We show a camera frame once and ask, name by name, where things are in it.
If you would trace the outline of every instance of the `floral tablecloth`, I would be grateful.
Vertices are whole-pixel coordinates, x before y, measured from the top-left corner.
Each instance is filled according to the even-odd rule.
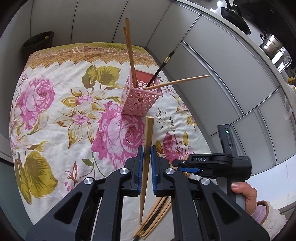
[[[158,69],[145,49],[133,46],[136,69]],[[10,144],[17,184],[35,224],[85,177],[108,177],[144,143],[145,117],[121,115],[129,74],[126,46],[65,45],[32,54],[17,83],[11,107]],[[168,81],[163,72],[162,82]],[[153,145],[172,161],[209,153],[189,110],[172,86],[163,87],[147,115],[154,116]],[[145,214],[153,205],[149,175]],[[139,223],[139,198],[124,199],[121,240]],[[174,237],[171,213],[147,238]]]

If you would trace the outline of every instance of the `black trash bin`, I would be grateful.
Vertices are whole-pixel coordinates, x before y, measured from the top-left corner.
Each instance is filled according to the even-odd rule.
[[[54,32],[44,32],[33,36],[32,38],[28,39],[22,45],[22,55],[24,61],[27,61],[30,54],[41,50],[47,49],[52,47],[52,39],[54,37]]]

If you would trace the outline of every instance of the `pink plastic basket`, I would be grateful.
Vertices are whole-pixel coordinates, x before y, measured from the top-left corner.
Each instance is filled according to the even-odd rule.
[[[143,90],[151,80],[153,74],[136,70],[136,76],[139,88],[133,87],[133,80],[130,74],[127,78],[126,85],[121,95],[121,113],[127,115],[144,116],[151,106],[155,103],[159,96],[163,95],[161,88],[154,90]],[[152,85],[159,84],[159,78],[156,77]]]

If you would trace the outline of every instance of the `pink sleeve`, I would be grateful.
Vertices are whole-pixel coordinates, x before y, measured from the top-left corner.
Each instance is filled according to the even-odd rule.
[[[266,207],[263,205],[257,206],[255,212],[251,215],[251,217],[255,219],[255,221],[259,224],[263,221],[265,216],[266,216]]]

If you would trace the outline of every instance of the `black chopstick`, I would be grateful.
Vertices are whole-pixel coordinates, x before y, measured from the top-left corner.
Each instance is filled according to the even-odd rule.
[[[152,79],[149,81],[149,83],[147,84],[146,87],[149,87],[149,86],[152,84],[153,80],[157,77],[157,75],[159,74],[159,72],[163,69],[163,67],[165,66],[165,64],[170,60],[170,58],[173,56],[174,53],[175,53],[175,52],[172,51],[172,52],[169,54],[169,56],[165,59],[165,61],[164,61],[164,62],[161,64],[161,66],[158,68],[158,70],[156,71],[155,75],[153,75]]]

